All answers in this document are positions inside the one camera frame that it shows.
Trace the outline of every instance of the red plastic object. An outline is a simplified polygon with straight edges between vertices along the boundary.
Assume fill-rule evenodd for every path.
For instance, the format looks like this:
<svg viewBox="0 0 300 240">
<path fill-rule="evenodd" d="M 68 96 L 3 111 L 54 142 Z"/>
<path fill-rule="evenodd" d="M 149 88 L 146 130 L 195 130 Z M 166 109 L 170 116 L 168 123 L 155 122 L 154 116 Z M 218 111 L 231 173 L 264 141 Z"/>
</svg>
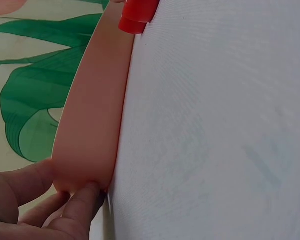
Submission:
<svg viewBox="0 0 300 240">
<path fill-rule="evenodd" d="M 141 34 L 154 18 L 159 0 L 127 0 L 119 28 L 130 34 Z"/>
<path fill-rule="evenodd" d="M 122 16 L 119 23 L 119 29 L 129 34 L 142 34 L 146 25 L 147 24 L 144 22 L 131 21 Z"/>
</svg>

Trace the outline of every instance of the patterned fabric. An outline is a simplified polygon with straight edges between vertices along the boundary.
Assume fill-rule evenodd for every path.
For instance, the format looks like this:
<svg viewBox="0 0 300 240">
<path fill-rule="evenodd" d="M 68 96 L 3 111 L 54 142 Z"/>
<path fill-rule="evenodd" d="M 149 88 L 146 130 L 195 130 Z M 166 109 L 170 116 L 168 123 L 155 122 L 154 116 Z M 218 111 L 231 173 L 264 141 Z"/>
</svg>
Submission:
<svg viewBox="0 0 300 240">
<path fill-rule="evenodd" d="M 0 171 L 52 153 L 69 89 L 109 0 L 0 0 Z"/>
</svg>

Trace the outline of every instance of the green leaf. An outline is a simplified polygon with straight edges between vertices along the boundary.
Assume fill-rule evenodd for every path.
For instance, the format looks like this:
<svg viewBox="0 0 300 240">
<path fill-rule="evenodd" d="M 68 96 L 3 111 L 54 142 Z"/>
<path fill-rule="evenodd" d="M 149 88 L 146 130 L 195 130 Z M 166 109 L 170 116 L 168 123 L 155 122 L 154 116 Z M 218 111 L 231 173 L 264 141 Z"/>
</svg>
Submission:
<svg viewBox="0 0 300 240">
<path fill-rule="evenodd" d="M 20 67 L 12 72 L 0 95 L 0 106 L 3 120 L 5 121 L 5 132 L 11 148 L 21 157 L 32 162 L 43 159 L 40 155 L 35 159 L 29 159 L 23 151 L 29 152 L 30 146 L 20 146 L 20 135 L 25 125 L 29 123 L 26 134 L 40 132 L 35 126 L 44 126 L 48 135 L 45 136 L 45 149 L 50 149 L 55 139 L 55 122 L 46 114 L 36 115 L 39 111 L 53 108 L 62 108 L 65 105 L 71 84 L 83 57 L 86 46 L 75 47 L 59 51 L 58 54 L 45 58 L 32 65 Z M 31 136 L 22 135 L 22 139 Z M 42 148 L 42 142 L 31 143 L 32 148 Z"/>
<path fill-rule="evenodd" d="M 16 20 L 0 25 L 0 33 L 39 39 L 69 47 L 87 45 L 102 14 L 64 21 Z"/>
<path fill-rule="evenodd" d="M 39 56 L 26 57 L 26 58 L 15 59 L 15 60 L 13 60 L 13 59 L 11 59 L 11 60 L 1 60 L 0 65 L 1 64 L 33 64 L 33 63 L 36 63 L 38 61 L 42 61 L 44 59 L 50 58 L 54 55 L 57 55 L 62 51 L 63 50 L 54 51 L 54 52 L 42 54 L 42 55 L 39 55 Z"/>
</svg>

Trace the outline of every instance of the finger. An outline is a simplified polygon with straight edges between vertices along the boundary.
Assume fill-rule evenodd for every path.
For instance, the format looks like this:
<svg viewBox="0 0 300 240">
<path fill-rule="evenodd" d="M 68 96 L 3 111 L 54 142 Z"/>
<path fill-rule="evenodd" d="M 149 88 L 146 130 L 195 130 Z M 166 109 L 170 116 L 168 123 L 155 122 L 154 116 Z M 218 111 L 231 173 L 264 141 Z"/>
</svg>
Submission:
<svg viewBox="0 0 300 240">
<path fill-rule="evenodd" d="M 0 175 L 14 192 L 19 207 L 43 195 L 54 181 L 50 159 Z"/>
<path fill-rule="evenodd" d="M 89 233 L 99 193 L 98 185 L 89 183 L 70 199 L 64 208 L 62 217 L 75 221 L 78 226 Z"/>
<path fill-rule="evenodd" d="M 19 223 L 41 228 L 48 217 L 65 205 L 70 198 L 69 193 L 57 193 L 50 196 L 20 218 Z"/>
<path fill-rule="evenodd" d="M 64 232 L 29 225 L 5 224 L 0 222 L 0 240 L 69 240 Z"/>
<path fill-rule="evenodd" d="M 42 227 L 43 227 L 43 228 L 47 228 L 53 220 L 61 218 L 62 213 L 63 213 L 64 210 L 65 210 L 65 207 L 66 207 L 66 206 L 64 205 L 64 206 L 61 207 L 58 211 L 55 211 L 54 213 L 52 213 L 52 214 L 46 219 L 46 221 L 44 222 L 44 224 L 43 224 Z"/>
</svg>

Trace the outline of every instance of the white textured surface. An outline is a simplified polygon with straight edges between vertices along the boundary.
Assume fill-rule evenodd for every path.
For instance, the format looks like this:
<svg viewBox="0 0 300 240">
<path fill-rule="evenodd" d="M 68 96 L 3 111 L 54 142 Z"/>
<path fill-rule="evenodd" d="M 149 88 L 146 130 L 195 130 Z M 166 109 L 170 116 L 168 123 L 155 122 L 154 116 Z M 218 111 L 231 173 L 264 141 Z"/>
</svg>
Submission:
<svg viewBox="0 0 300 240">
<path fill-rule="evenodd" d="M 300 0 L 161 0 L 112 204 L 117 240 L 300 240 Z"/>
</svg>

